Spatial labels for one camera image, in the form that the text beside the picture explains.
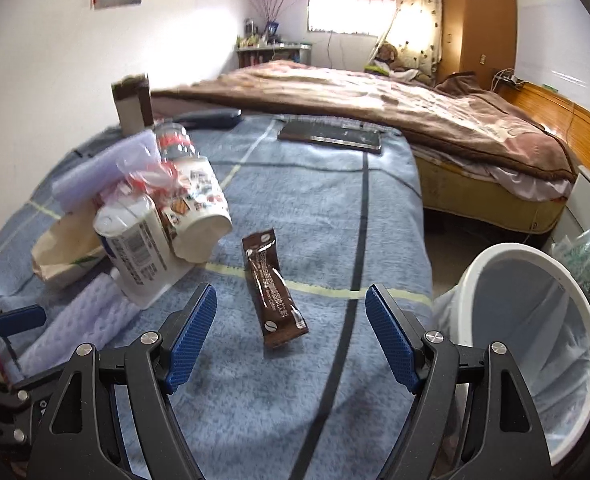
coffee packet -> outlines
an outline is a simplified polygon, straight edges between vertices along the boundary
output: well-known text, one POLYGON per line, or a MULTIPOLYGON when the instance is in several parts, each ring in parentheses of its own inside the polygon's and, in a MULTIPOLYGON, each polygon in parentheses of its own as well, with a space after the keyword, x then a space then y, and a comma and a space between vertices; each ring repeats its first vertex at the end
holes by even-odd
POLYGON ((253 233, 242 240, 242 246, 246 255, 246 277, 264 344, 275 348, 308 333, 306 321, 296 309, 281 277, 275 231, 253 233))

blue gripper pad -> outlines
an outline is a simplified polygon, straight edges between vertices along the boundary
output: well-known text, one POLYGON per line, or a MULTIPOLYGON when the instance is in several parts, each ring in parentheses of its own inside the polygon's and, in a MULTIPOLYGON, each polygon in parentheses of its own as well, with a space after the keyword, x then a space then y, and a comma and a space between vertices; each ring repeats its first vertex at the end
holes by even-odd
POLYGON ((215 319, 217 311, 217 293, 208 286, 204 295, 193 308, 193 311, 170 348, 168 374, 164 380, 168 393, 175 393, 184 384, 192 372, 192 368, 200 355, 201 347, 215 319))
POLYGON ((366 316, 393 371, 395 380, 415 394, 421 381, 415 371, 414 354, 395 317, 373 287, 366 292, 366 316))
POLYGON ((39 305, 25 306, 0 314, 0 336, 26 332, 46 323, 46 312, 39 305))

brown comforter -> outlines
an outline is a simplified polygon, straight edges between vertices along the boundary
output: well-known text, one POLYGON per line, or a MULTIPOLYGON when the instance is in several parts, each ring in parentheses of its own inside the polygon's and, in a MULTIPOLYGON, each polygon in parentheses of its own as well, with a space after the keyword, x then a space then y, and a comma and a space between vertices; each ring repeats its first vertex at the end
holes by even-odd
POLYGON ((412 144, 544 180, 575 180, 568 147, 493 92, 475 75, 457 74, 435 89, 360 72, 275 61, 214 81, 153 96, 284 114, 333 115, 400 129, 412 144))

curtain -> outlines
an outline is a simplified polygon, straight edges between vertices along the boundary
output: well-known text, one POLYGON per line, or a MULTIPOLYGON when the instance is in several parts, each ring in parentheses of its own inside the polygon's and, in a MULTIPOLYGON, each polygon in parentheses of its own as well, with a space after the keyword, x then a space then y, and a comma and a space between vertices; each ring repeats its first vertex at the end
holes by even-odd
POLYGON ((396 11, 384 41, 397 47, 391 68, 417 68, 432 76, 441 60, 441 0, 396 0, 396 11))

bottle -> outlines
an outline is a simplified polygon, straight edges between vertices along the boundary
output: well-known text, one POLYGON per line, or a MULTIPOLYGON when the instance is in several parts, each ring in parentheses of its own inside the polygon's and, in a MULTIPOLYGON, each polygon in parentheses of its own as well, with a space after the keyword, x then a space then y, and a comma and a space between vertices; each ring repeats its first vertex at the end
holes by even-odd
POLYGON ((155 127, 155 136, 162 161, 185 157, 198 157, 186 128, 177 123, 161 123, 155 127))

